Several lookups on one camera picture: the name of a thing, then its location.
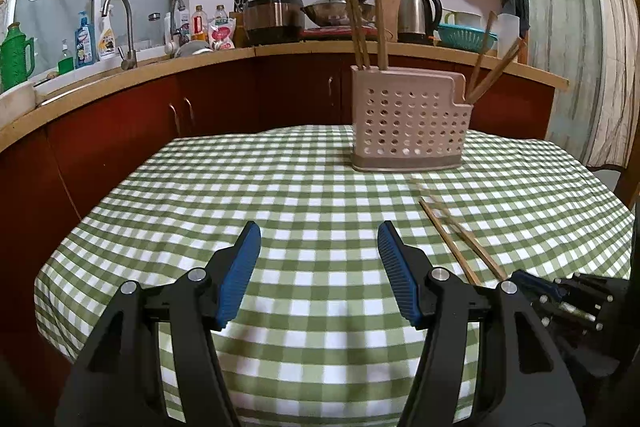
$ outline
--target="cabinet door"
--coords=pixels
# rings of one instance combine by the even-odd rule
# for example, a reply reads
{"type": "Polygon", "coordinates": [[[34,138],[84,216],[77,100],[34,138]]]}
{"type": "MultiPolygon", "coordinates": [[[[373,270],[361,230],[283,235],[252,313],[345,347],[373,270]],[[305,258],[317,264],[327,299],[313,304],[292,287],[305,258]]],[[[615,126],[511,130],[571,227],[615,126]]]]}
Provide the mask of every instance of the cabinet door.
{"type": "Polygon", "coordinates": [[[261,127],[340,123],[340,55],[254,59],[261,127]]]}
{"type": "Polygon", "coordinates": [[[180,104],[190,136],[260,130],[251,60],[222,62],[180,73],[180,104]]]}
{"type": "Polygon", "coordinates": [[[43,129],[0,152],[0,182],[0,353],[38,406],[52,413],[69,365],[38,333],[33,282],[80,217],[43,129]]]}
{"type": "Polygon", "coordinates": [[[62,177],[81,216],[178,136],[179,120],[170,105],[179,110],[179,101],[177,81],[167,76],[97,100],[47,126],[62,177]]]}

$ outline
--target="faucet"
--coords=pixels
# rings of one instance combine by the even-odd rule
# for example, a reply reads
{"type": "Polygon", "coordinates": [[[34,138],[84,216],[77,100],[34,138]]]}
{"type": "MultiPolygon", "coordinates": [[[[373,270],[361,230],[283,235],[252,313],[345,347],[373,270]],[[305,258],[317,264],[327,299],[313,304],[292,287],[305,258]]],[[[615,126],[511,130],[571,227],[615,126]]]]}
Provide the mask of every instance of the faucet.
{"type": "Polygon", "coordinates": [[[164,52],[168,55],[175,55],[180,49],[180,39],[176,42],[174,40],[175,35],[180,35],[180,31],[175,27],[175,6],[178,6],[178,10],[182,11],[186,8],[183,0],[171,1],[171,15],[169,22],[169,41],[164,44],[164,52]]]}
{"type": "MultiPolygon", "coordinates": [[[[122,4],[124,4],[124,10],[127,13],[127,44],[129,45],[129,51],[127,52],[127,58],[124,58],[124,54],[122,53],[122,49],[118,48],[120,52],[120,57],[122,58],[122,63],[120,67],[127,71],[132,70],[133,68],[137,68],[138,66],[138,57],[136,56],[136,51],[133,48],[133,18],[131,17],[131,4],[129,0],[121,0],[122,4]]],[[[109,4],[111,0],[104,0],[104,4],[102,5],[102,16],[106,17],[109,13],[109,4]]]]}

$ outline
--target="wooden countertop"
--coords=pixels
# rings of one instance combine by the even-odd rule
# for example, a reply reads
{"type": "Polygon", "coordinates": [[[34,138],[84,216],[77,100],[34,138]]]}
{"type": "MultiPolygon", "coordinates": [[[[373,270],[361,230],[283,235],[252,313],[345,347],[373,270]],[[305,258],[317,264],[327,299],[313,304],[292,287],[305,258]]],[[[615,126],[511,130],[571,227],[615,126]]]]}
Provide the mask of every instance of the wooden countertop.
{"type": "MultiPolygon", "coordinates": [[[[369,53],[376,53],[376,43],[367,43],[369,53]]],[[[400,55],[404,57],[430,58],[432,60],[443,60],[457,64],[473,66],[476,62],[475,53],[452,50],[435,46],[421,46],[419,44],[401,44],[390,42],[388,44],[390,55],[400,55]]],[[[274,44],[271,46],[260,46],[257,48],[241,48],[222,52],[207,53],[191,57],[173,58],[162,60],[146,66],[140,66],[130,71],[116,70],[111,76],[106,76],[93,82],[83,83],[76,87],[70,85],[57,96],[46,100],[30,113],[18,118],[11,124],[0,129],[0,152],[17,142],[20,138],[30,132],[59,118],[60,116],[82,107],[100,98],[109,96],[120,90],[143,84],[156,78],[161,78],[169,74],[181,71],[193,70],[220,62],[241,60],[243,58],[266,57],[269,55],[296,55],[306,53],[353,53],[351,41],[306,41],[293,44],[274,44]]],[[[484,57],[482,67],[493,68],[498,63],[495,57],[484,57]]],[[[569,81],[561,76],[537,70],[522,64],[510,64],[505,73],[520,76],[534,82],[540,82],[547,86],[566,90],[569,81]]]]}

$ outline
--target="green bottle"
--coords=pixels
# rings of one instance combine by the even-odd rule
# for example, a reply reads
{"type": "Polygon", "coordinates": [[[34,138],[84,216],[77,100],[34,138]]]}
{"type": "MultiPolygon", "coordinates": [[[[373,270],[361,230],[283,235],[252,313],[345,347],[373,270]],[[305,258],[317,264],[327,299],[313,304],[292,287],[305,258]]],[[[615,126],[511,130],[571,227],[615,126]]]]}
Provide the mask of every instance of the green bottle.
{"type": "Polygon", "coordinates": [[[58,61],[58,74],[65,74],[74,70],[74,58],[69,53],[69,48],[66,45],[66,39],[62,39],[62,55],[58,61]]]}
{"type": "Polygon", "coordinates": [[[0,76],[4,90],[11,89],[27,80],[35,67],[33,37],[28,39],[20,31],[19,22],[9,24],[4,42],[0,44],[0,76]],[[27,70],[27,46],[31,50],[29,56],[31,68],[29,70],[27,70]]]}

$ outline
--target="stainless steel kettle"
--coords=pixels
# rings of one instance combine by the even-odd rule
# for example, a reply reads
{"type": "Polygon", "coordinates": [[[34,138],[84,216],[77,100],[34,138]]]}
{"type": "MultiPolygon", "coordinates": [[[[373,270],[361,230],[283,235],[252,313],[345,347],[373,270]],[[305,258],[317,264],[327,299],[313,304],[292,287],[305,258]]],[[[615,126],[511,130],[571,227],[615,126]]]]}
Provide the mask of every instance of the stainless steel kettle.
{"type": "Polygon", "coordinates": [[[438,28],[441,19],[440,0],[400,0],[398,42],[433,44],[433,31],[438,28]]]}

